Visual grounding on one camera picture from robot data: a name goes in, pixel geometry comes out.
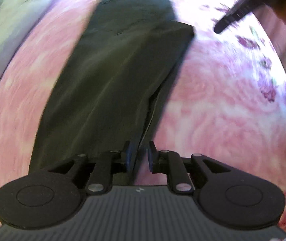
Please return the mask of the dark grey jeans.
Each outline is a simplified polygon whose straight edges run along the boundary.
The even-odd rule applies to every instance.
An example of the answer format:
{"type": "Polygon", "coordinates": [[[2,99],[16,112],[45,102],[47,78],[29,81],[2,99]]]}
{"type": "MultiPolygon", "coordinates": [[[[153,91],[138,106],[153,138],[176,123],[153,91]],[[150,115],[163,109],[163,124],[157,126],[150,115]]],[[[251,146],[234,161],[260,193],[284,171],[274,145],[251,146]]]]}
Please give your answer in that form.
{"type": "Polygon", "coordinates": [[[101,0],[45,106],[29,172],[131,142],[130,184],[194,37],[170,0],[101,0]]]}

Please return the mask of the pink rose blanket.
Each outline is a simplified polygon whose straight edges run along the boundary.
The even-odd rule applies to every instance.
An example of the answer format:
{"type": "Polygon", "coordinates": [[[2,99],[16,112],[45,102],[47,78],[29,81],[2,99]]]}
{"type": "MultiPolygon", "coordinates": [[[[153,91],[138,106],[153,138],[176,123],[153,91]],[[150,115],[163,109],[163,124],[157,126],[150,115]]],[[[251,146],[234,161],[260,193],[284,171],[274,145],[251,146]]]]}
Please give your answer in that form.
{"type": "MultiPolygon", "coordinates": [[[[236,0],[171,0],[196,38],[155,135],[160,149],[202,153],[278,185],[286,197],[286,73],[259,21],[222,34],[236,0]]],[[[0,81],[0,187],[28,172],[50,92],[99,0],[57,0],[0,81]]],[[[286,231],[286,206],[279,222],[286,231]]]]}

